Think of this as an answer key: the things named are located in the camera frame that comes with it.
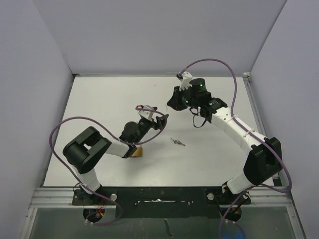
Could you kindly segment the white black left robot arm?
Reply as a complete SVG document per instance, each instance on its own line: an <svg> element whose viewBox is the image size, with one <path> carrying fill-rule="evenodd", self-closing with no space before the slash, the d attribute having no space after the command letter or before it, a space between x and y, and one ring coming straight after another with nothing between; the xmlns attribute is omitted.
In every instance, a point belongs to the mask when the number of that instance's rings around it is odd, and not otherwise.
<svg viewBox="0 0 319 239"><path fill-rule="evenodd" d="M70 141L63 149L63 155L75 170L80 180L80 187L85 191L84 199L91 205L100 202L101 184L95 172L95 166L104 154L129 158L138 150L144 136L150 129L163 131L167 124L168 114L160 113L160 117L153 118L157 107L139 105L136 107L138 122L130 121L125 124L119 138L106 138L90 126Z"/></svg>

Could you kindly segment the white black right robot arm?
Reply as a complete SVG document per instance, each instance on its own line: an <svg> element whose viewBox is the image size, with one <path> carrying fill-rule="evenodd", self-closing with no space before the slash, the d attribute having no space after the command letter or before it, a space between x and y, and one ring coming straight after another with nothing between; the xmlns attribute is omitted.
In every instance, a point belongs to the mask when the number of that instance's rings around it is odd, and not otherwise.
<svg viewBox="0 0 319 239"><path fill-rule="evenodd" d="M279 140L266 138L232 115L224 101L207 91L203 78L191 80L186 89L175 86L167 105L175 111L189 109L194 116L204 118L223 130L247 155L243 172L224 185L222 198L226 203L234 203L242 191L264 183L282 170Z"/></svg>

